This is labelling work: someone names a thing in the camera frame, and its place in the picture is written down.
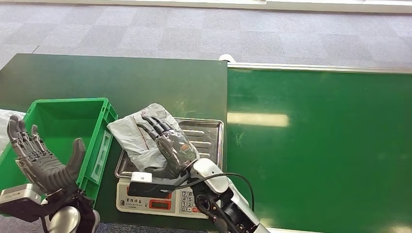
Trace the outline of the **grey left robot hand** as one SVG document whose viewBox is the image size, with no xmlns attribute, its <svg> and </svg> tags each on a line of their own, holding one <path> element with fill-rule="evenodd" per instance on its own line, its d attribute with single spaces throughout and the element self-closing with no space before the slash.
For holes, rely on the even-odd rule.
<svg viewBox="0 0 412 233">
<path fill-rule="evenodd" d="M 73 141 L 73 153 L 65 165 L 47 148 L 37 125 L 32 125 L 31 134 L 28 134 L 25 121 L 12 115 L 7 124 L 7 135 L 17 155 L 17 166 L 27 180 L 44 194 L 52 194 L 76 183 L 86 153 L 82 138 Z"/>
</svg>

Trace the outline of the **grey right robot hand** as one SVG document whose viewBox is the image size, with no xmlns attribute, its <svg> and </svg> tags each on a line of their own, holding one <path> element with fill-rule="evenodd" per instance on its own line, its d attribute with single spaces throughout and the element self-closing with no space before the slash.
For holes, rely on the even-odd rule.
<svg viewBox="0 0 412 233">
<path fill-rule="evenodd" d="M 162 179 L 177 179 L 193 162 L 198 159 L 197 149 L 190 143 L 186 135 L 171 124 L 154 116 L 141 116 L 149 126 L 138 123 L 166 159 L 163 168 L 148 167 L 145 172 Z"/>
</svg>

